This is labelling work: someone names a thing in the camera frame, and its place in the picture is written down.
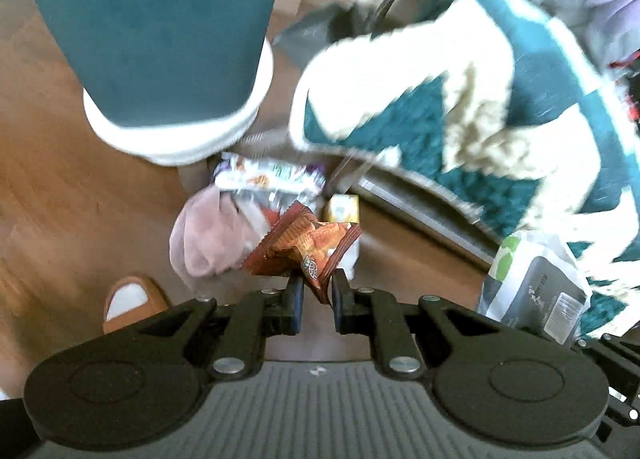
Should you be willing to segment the grey white plastic package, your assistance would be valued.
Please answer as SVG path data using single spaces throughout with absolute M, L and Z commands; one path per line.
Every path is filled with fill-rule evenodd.
M 587 279 L 565 242 L 544 231 L 515 231 L 499 245 L 476 311 L 568 347 L 590 297 Z

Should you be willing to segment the orange snack wrapper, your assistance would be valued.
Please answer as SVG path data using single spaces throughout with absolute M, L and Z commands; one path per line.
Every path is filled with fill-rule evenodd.
M 310 208 L 294 201 L 248 254 L 243 268 L 257 276 L 300 271 L 317 300 L 330 304 L 330 278 L 361 233 L 357 223 L 322 222 Z

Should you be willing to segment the teal plastic trash bin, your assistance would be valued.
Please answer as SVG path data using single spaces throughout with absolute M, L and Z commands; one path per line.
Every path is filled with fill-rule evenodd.
M 35 0 L 106 145 L 161 166 L 235 144 L 272 81 L 274 0 Z

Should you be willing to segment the brown slipper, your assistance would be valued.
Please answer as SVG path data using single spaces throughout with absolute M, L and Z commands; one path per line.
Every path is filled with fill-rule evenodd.
M 103 309 L 103 333 L 153 317 L 169 309 L 164 292 L 146 276 L 128 276 L 114 283 Z

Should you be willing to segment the pink cloth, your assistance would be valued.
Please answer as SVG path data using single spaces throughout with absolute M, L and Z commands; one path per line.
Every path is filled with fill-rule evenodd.
M 169 236 L 169 260 L 191 291 L 205 280 L 242 266 L 271 229 L 253 200 L 235 201 L 231 192 L 210 185 L 180 211 Z

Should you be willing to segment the yellow juice carton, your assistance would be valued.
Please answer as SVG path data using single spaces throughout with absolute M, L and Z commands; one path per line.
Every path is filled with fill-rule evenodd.
M 356 194 L 334 194 L 324 208 L 329 223 L 359 223 L 359 197 Z

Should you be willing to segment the white purple snack wrapper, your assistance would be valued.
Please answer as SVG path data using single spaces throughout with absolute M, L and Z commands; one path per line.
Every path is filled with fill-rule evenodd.
M 283 213 L 295 201 L 317 213 L 323 204 L 326 178 L 318 166 L 299 165 L 276 159 L 247 159 L 224 152 L 212 183 L 223 192 Z

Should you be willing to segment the teal white zigzag quilt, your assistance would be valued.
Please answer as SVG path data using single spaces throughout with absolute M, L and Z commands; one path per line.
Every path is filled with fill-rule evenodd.
M 308 63 L 288 133 L 305 151 L 400 152 L 398 168 L 485 234 L 568 244 L 584 335 L 639 319 L 639 138 L 615 85 L 528 0 L 424 0 L 416 22 Z

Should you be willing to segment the black dustpan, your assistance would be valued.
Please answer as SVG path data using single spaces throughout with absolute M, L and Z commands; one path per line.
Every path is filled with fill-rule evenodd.
M 280 49 L 294 66 L 303 69 L 314 56 L 332 44 L 366 32 L 371 14 L 370 7 L 359 4 L 345 7 L 340 3 L 330 3 L 309 11 L 288 26 L 274 38 L 273 46 Z

